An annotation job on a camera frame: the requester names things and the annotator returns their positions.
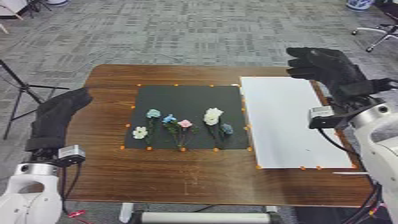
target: black cable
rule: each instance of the black cable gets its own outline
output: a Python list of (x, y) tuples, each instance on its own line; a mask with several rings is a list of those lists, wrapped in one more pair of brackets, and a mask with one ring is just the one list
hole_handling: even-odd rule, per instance
[(69, 215), (69, 212), (66, 210), (66, 167), (62, 167), (60, 200), (62, 200), (62, 211), (64, 214)]
[(201, 212), (204, 211), (206, 209), (213, 208), (217, 205), (208, 205), (204, 208), (197, 209), (194, 212)]
[(66, 209), (66, 200), (78, 182), (78, 177), (80, 177), (80, 173), (82, 173), (82, 163), (78, 163), (78, 168), (76, 168), (76, 174), (75, 174), (75, 178), (73, 178), (73, 182), (71, 182), (71, 186), (66, 192), (66, 167), (62, 167), (62, 183), (60, 183), (60, 199), (62, 199), (62, 211), (64, 214), (69, 215), (68, 209)]
[(370, 207), (364, 209), (357, 218), (352, 220), (354, 224), (359, 224), (364, 221), (366, 217), (370, 216), (370, 211), (377, 208), (377, 205), (382, 201), (382, 185), (380, 184), (377, 184), (377, 196), (375, 197), (377, 198), (375, 198), (375, 201), (373, 201)]
[(350, 150), (348, 150), (348, 149), (347, 149), (347, 148), (334, 142), (334, 140), (332, 140), (331, 137), (327, 136), (325, 131), (323, 131), (322, 128), (318, 128), (318, 132), (320, 132), (323, 138), (327, 139), (327, 141), (332, 143), (332, 145), (334, 145), (334, 146), (336, 146), (347, 153), (350, 153), (354, 156), (359, 157), (359, 154), (357, 154), (354, 151), (350, 151)]
[(373, 187), (370, 196), (368, 196), (368, 198), (364, 200), (364, 203), (361, 205), (361, 208), (357, 209), (357, 211), (354, 212), (354, 214), (350, 215), (350, 217), (345, 219), (343, 224), (354, 224), (354, 222), (357, 222), (362, 219), (362, 216), (370, 213), (371, 206), (368, 206), (368, 204), (370, 204), (370, 202), (371, 202), (373, 199), (377, 201), (378, 194), (380, 194), (380, 189), (382, 189), (382, 185), (377, 184), (375, 187)]
[(73, 191), (76, 182), (78, 182), (80, 173), (82, 173), (82, 163), (78, 163), (76, 174), (75, 174), (75, 178), (73, 178), (71, 186), (69, 186), (69, 189), (68, 189), (68, 192), (66, 192), (66, 199), (68, 199), (68, 197), (69, 197), (69, 194), (71, 194), (71, 191)]

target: white board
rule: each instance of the white board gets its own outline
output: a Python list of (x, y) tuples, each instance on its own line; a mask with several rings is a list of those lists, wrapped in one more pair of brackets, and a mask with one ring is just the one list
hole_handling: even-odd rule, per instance
[[(306, 80), (242, 77), (258, 165), (263, 168), (352, 168), (347, 153), (307, 128), (309, 109), (320, 100)], [(341, 143), (334, 129), (325, 133)]]

